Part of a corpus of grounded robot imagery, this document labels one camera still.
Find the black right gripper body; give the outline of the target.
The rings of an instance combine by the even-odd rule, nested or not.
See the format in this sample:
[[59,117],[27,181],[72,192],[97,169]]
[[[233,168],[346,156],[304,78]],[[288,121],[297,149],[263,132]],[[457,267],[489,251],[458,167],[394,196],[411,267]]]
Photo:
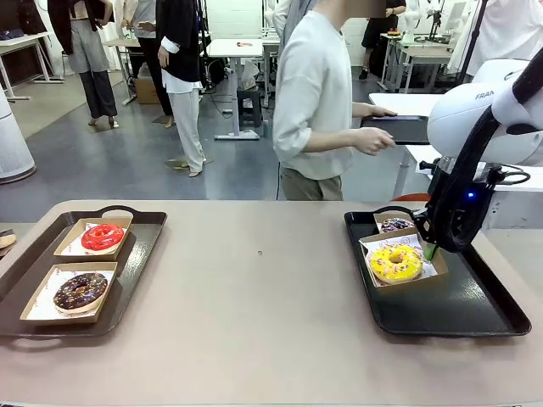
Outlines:
[[479,175],[465,176],[453,163],[437,163],[432,170],[427,203],[428,238],[473,238],[481,229],[495,192],[495,166]]

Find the person's right hand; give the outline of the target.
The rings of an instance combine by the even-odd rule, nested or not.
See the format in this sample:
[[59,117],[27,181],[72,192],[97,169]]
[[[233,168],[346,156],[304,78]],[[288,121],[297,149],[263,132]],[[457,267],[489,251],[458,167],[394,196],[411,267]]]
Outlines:
[[375,127],[361,128],[355,147],[361,153],[375,156],[380,151],[393,148],[394,138],[387,132]]

